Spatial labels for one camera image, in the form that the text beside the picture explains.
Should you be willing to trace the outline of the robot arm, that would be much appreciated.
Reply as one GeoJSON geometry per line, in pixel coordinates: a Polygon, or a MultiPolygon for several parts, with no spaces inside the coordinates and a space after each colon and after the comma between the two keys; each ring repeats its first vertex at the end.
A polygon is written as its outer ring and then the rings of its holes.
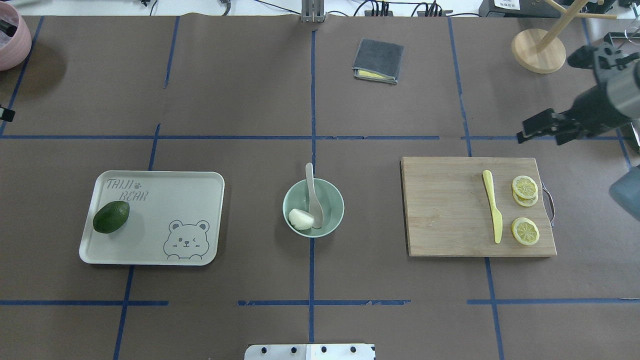
{"type": "Polygon", "coordinates": [[[558,146],[592,139],[638,120],[639,102],[639,65],[634,64],[579,94],[568,110],[548,108],[522,121],[516,138],[522,144],[550,136],[558,146]]]}

